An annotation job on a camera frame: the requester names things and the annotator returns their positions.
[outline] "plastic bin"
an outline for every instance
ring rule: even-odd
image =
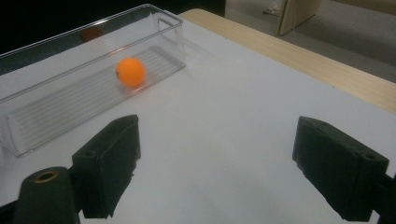
[[[35,62],[13,73],[53,76],[0,100],[0,144],[17,157],[182,69],[182,20],[143,5],[2,55],[0,63],[12,71],[31,55]],[[135,88],[123,86],[115,73],[115,64],[130,56],[146,68]]]

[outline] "ping pong ball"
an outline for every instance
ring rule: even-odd
[[[136,87],[145,79],[145,66],[136,58],[124,58],[117,63],[116,74],[120,83],[127,87]]]

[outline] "round hole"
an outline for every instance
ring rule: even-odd
[[[35,178],[35,183],[37,183],[37,184],[46,183],[46,182],[49,182],[49,181],[53,180],[54,178],[56,178],[56,176],[58,176],[58,172],[47,171],[47,172],[44,172],[44,173],[38,175]]]

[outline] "white table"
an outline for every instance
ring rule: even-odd
[[[299,116],[358,139],[395,174],[395,114],[189,21],[183,32],[184,70],[27,157],[5,154],[0,204],[18,199],[29,174],[70,167],[76,150],[129,114],[142,148],[132,183],[113,218],[82,223],[346,223],[291,159]]]

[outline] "wooden table edge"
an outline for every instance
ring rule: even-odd
[[[396,114],[396,84],[202,9],[179,15],[233,42]]]

